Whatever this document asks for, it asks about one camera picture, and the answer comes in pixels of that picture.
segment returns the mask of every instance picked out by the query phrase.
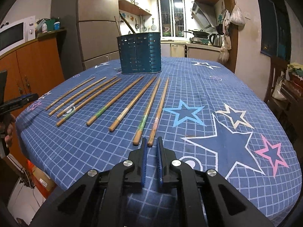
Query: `range hood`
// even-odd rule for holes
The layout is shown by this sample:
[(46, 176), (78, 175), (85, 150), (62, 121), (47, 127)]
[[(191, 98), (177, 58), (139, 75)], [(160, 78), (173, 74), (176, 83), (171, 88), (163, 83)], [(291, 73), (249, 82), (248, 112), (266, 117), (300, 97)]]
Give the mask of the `range hood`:
[(204, 31), (210, 31), (216, 28), (216, 12), (213, 6), (195, 2), (191, 15), (202, 26)]

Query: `silver screw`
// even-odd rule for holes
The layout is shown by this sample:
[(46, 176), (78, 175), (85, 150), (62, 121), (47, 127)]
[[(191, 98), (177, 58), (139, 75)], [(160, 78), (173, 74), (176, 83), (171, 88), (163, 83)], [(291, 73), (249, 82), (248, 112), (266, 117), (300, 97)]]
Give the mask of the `silver screw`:
[(173, 166), (179, 166), (179, 165), (181, 165), (181, 161), (180, 161), (180, 160), (177, 160), (177, 159), (176, 159), (176, 160), (173, 160), (173, 161), (172, 161), (172, 165), (173, 165)]
[(126, 160), (126, 161), (123, 162), (123, 165), (129, 167), (129, 166), (132, 165), (132, 161), (131, 160)]
[(216, 176), (217, 172), (214, 169), (210, 169), (207, 171), (207, 174), (211, 177)]
[(92, 169), (92, 170), (89, 170), (89, 171), (87, 172), (87, 174), (88, 174), (90, 177), (94, 177), (94, 176), (96, 176), (97, 171), (94, 170), (94, 169)]

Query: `blue checkered tablecloth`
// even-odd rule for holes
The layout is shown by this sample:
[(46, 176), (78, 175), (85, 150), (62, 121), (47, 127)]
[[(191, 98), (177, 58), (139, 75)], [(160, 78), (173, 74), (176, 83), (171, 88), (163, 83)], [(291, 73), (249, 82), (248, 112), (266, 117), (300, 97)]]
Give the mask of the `blue checkered tablecloth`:
[[(67, 189), (91, 168), (111, 169), (126, 160), (156, 81), (111, 133), (109, 126), (153, 77), (159, 90), (143, 136), (149, 137), (167, 77), (169, 87), (156, 136), (164, 147), (192, 168), (214, 168), (277, 226), (296, 203), (301, 170), (281, 125), (232, 72), (217, 62), (162, 58), (162, 72), (122, 75), (119, 60), (102, 63), (60, 84), (30, 105), (17, 118), (23, 153), (61, 188)], [(139, 76), (144, 78), (115, 102), (90, 127), (86, 121)], [(49, 111), (45, 107), (80, 82), (96, 78)], [(120, 82), (89, 102), (59, 128), (48, 113), (92, 82), (118, 76)], [(128, 197), (126, 226), (178, 226), (175, 192), (161, 194), (156, 170), (156, 141), (148, 151), (147, 178), (142, 193)]]

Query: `human hand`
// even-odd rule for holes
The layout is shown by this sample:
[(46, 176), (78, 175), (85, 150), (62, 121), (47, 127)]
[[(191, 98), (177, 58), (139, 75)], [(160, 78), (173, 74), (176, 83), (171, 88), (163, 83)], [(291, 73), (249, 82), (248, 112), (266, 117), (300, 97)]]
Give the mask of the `human hand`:
[(12, 145), (13, 141), (13, 125), (12, 123), (16, 122), (16, 118), (12, 114), (5, 114), (3, 121), (0, 122), (0, 130), (5, 130), (5, 127), (7, 126), (7, 136), (4, 138), (6, 142), (6, 147), (9, 148)]

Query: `kettle handle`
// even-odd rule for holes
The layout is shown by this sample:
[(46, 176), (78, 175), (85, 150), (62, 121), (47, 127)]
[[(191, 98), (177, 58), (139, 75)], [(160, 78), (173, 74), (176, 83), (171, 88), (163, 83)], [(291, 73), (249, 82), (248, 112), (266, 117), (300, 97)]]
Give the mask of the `kettle handle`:
[(214, 37), (214, 36), (215, 36), (214, 33), (209, 36), (209, 41), (212, 44), (212, 46), (214, 45), (214, 42), (212, 41), (212, 37)]

